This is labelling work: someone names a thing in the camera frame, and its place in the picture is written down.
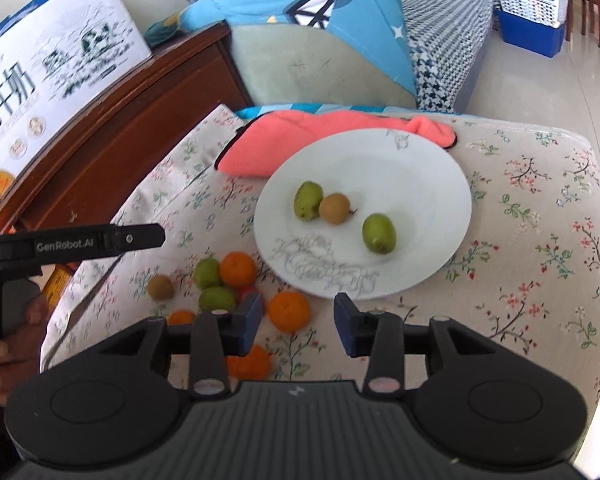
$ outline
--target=human hand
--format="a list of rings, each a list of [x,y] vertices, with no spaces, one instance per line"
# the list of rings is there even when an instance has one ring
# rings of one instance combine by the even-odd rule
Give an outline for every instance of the human hand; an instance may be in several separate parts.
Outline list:
[[[46,335],[48,305],[43,295],[26,309],[27,323],[13,335],[0,339],[0,406],[5,406],[11,391],[34,377],[40,370],[40,349]]]

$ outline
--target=floral fabric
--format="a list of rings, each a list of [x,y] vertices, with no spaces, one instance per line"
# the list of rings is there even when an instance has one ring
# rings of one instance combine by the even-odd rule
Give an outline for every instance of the floral fabric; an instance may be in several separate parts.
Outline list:
[[[417,324],[452,317],[570,381],[591,418],[600,394],[600,170],[589,143],[563,130],[430,116],[459,137],[450,153],[472,193],[468,232],[429,279],[359,307]],[[190,274],[209,254],[252,254],[266,300],[287,288],[261,260],[253,237],[265,180],[213,169],[243,124],[219,107],[129,197],[113,221],[157,221],[166,243],[80,266],[52,316],[43,369],[147,316],[197,311],[199,291]],[[146,283],[157,273],[173,279],[174,299],[154,303],[147,295]],[[272,355],[271,378],[360,381],[366,358],[344,353],[331,303],[309,300],[312,319],[299,333],[282,334],[269,319],[262,322],[256,343]],[[171,365],[170,381],[177,386],[186,386],[187,359],[176,356]],[[426,378],[423,358],[408,356],[405,363],[407,386],[418,386]]]

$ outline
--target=blue basket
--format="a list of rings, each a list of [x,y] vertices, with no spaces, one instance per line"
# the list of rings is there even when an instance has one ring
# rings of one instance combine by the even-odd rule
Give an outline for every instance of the blue basket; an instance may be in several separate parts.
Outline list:
[[[565,23],[558,28],[547,27],[502,10],[498,10],[498,20],[505,43],[520,46],[547,57],[553,57],[560,52],[564,41]]]

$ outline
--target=pink towel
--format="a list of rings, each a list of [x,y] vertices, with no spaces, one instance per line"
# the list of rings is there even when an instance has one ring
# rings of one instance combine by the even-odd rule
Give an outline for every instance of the pink towel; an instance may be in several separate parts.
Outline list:
[[[363,128],[401,130],[425,137],[442,148],[451,148],[457,140],[451,127],[425,116],[409,121],[353,110],[320,115],[278,110],[239,130],[216,160],[216,170],[232,176],[270,177],[289,157],[312,142]]]

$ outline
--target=ribbed black surface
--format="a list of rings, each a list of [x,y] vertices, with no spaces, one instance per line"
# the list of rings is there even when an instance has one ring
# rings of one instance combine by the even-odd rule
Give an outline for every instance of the ribbed black surface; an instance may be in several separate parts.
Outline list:
[[[245,383],[191,410],[161,449],[103,472],[27,464],[18,480],[582,480],[570,466],[482,472],[426,444],[401,407],[360,397],[353,383]]]

